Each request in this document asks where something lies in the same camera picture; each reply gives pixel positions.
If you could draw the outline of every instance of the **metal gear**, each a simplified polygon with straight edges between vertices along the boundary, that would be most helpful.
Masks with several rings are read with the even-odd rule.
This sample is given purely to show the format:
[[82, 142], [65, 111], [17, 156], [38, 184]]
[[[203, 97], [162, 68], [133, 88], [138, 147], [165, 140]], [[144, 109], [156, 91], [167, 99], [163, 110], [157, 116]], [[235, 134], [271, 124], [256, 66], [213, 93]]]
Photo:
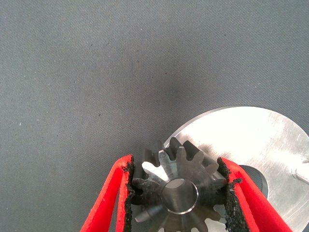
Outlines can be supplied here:
[[171, 138], [169, 147], [158, 153], [145, 150], [144, 161], [136, 166], [132, 184], [134, 204], [144, 210], [137, 222], [152, 219], [150, 232], [207, 232], [205, 219], [218, 221], [214, 206], [225, 203], [220, 191], [226, 179], [217, 172], [219, 165], [189, 141], [183, 145]]

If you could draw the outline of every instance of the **aluminum disc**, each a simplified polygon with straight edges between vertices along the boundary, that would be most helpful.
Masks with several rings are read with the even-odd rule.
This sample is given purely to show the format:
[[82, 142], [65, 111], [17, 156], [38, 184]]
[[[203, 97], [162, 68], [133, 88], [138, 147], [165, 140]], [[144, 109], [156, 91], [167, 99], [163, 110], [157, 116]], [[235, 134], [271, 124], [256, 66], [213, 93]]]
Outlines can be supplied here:
[[[292, 120], [263, 108], [225, 107], [191, 119], [164, 147], [171, 137], [189, 140], [213, 159], [256, 168], [267, 181], [268, 201], [290, 228], [302, 232], [309, 223], [309, 137]], [[219, 222], [212, 227], [225, 231]]]

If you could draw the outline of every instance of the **gray fabric background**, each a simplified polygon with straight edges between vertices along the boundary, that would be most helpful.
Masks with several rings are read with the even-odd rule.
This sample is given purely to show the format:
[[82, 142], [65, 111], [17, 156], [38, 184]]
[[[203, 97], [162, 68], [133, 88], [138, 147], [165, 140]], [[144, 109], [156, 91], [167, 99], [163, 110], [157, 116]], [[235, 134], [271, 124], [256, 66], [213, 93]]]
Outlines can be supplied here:
[[308, 37], [308, 1], [0, 0], [0, 231], [78, 231], [119, 157], [213, 108], [308, 133]]

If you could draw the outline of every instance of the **circular hole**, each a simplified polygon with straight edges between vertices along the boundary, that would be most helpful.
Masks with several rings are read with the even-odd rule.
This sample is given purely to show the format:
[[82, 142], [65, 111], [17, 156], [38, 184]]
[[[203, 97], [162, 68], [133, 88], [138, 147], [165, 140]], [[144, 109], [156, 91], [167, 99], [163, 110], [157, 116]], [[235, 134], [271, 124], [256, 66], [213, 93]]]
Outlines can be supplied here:
[[167, 210], [174, 214], [190, 212], [198, 197], [196, 186], [189, 180], [175, 179], [163, 189], [161, 199]]
[[255, 183], [255, 185], [261, 190], [263, 195], [267, 198], [268, 196], [268, 184], [263, 176], [263, 174], [254, 167], [247, 166], [247, 165], [240, 165], [240, 167], [245, 170], [251, 180]]

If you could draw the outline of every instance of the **gear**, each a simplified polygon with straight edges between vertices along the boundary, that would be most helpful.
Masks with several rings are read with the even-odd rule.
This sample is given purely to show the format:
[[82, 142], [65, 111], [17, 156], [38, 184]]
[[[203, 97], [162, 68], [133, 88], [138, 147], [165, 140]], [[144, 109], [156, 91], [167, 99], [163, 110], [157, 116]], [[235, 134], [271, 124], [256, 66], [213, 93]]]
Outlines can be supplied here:
[[146, 150], [132, 180], [136, 189], [133, 203], [144, 207], [136, 221], [151, 218], [150, 232], [161, 228], [164, 232], [190, 232], [192, 228], [207, 232], [205, 219], [218, 221], [221, 216], [213, 207], [225, 203], [220, 189], [226, 179], [217, 172], [218, 167], [189, 141], [181, 145], [171, 138], [169, 147], [156, 154]]

